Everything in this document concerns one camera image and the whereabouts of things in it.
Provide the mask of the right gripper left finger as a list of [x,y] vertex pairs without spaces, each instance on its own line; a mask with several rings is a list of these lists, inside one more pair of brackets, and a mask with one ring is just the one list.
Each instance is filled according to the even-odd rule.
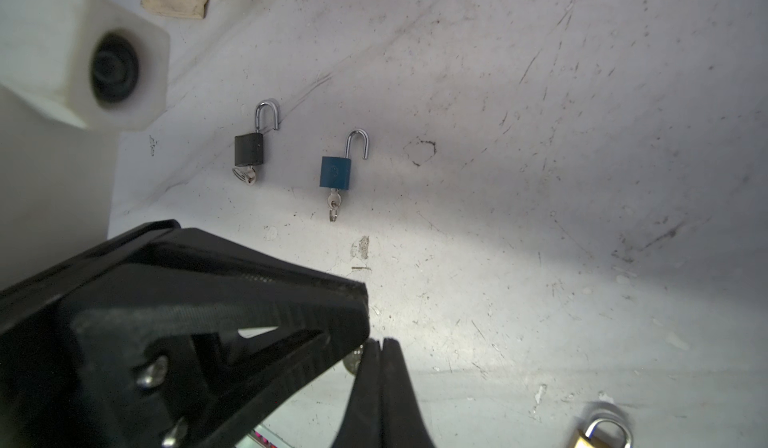
[[377,340],[364,344],[347,408],[333,448],[382,446],[381,347]]

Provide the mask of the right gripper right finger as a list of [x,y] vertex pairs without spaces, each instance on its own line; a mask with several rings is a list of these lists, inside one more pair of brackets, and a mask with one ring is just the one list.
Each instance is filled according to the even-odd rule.
[[434,447],[426,429],[400,343],[383,340],[381,351],[382,446]]

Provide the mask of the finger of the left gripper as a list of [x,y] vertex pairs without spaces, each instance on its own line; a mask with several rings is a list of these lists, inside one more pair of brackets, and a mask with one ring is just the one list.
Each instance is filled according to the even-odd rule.
[[231,447],[369,336],[366,286],[175,220],[1,292],[5,447]]

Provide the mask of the silver key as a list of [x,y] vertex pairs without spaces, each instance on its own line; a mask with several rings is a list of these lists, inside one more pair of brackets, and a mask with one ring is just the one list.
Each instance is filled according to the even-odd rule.
[[352,375],[356,376],[361,363],[364,346],[360,345],[344,356],[342,363],[344,368]]

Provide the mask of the brass padlock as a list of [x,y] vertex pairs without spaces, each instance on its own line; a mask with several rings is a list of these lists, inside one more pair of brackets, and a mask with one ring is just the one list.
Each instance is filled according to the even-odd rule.
[[618,417],[599,415],[578,427],[567,447],[570,448],[632,448],[634,435],[628,424]]

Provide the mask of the black padlock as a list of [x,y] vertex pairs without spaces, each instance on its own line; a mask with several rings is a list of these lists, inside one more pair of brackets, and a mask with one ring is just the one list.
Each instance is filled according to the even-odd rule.
[[262,100],[255,108],[252,132],[238,135],[234,143],[234,166],[256,168],[264,164],[264,135],[280,130],[280,107],[276,100]]

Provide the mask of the dark key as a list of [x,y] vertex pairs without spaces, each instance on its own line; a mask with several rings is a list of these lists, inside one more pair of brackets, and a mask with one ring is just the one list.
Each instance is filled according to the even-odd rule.
[[341,204],[342,196],[340,191],[336,188],[332,188],[328,196],[329,220],[331,222],[336,222],[336,220],[338,220]]

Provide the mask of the blue padlock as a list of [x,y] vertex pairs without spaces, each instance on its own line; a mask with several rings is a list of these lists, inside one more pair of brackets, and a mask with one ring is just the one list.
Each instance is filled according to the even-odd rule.
[[370,152],[370,136],[366,130],[362,128],[356,128],[348,135],[345,146],[345,155],[343,157],[322,157],[319,178],[320,187],[328,188],[331,190],[349,189],[352,170],[352,159],[350,158],[350,154],[352,143],[356,136],[359,136],[363,139],[363,159],[368,160]]

